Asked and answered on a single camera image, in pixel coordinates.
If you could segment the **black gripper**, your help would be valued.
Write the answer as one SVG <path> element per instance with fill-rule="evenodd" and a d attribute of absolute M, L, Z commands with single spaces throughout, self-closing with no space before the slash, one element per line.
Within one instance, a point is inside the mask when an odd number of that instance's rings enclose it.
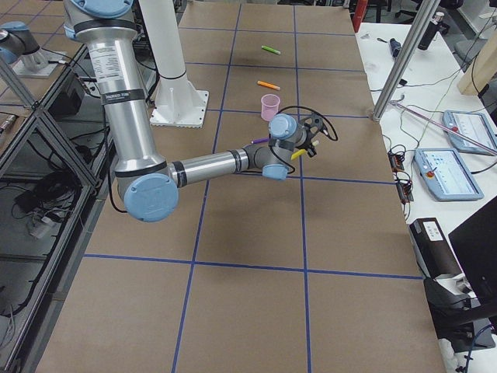
<path fill-rule="evenodd" d="M 313 141 L 318 141 L 318 140 L 315 140 L 315 136 L 316 136 L 316 134 L 312 133 L 311 131 L 307 131 L 305 139 L 300 145 L 300 149 L 308 147 Z M 311 145 L 308 148 L 307 152 L 308 152 L 309 157 L 313 158 L 314 156 L 317 155 L 316 146 Z"/>

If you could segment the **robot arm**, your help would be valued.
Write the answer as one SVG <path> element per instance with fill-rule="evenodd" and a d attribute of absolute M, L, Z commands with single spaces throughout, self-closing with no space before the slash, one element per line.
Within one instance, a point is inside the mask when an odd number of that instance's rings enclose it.
<path fill-rule="evenodd" d="M 132 6 L 130 1 L 64 3 L 67 35 L 90 54 L 116 146 L 118 190 L 128 214 L 139 221 L 161 221 L 175 210 L 181 187 L 250 169 L 284 180 L 293 171 L 293 154 L 315 154 L 315 136 L 327 131 L 323 119 L 316 112 L 303 120 L 277 113 L 269 121 L 268 140 L 260 145 L 167 162 L 157 151 L 152 128 L 201 127 L 209 94 L 187 77 L 172 2 L 142 1 L 159 74 L 155 108 L 148 107 L 132 45 L 137 36 Z"/>

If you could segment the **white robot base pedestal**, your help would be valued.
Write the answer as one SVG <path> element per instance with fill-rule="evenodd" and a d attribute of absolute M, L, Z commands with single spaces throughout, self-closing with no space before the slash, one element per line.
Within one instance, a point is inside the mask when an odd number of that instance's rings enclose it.
<path fill-rule="evenodd" d="M 189 81 L 172 1 L 140 1 L 144 25 L 160 80 L 151 123 L 156 126 L 200 128 L 209 92 Z"/>

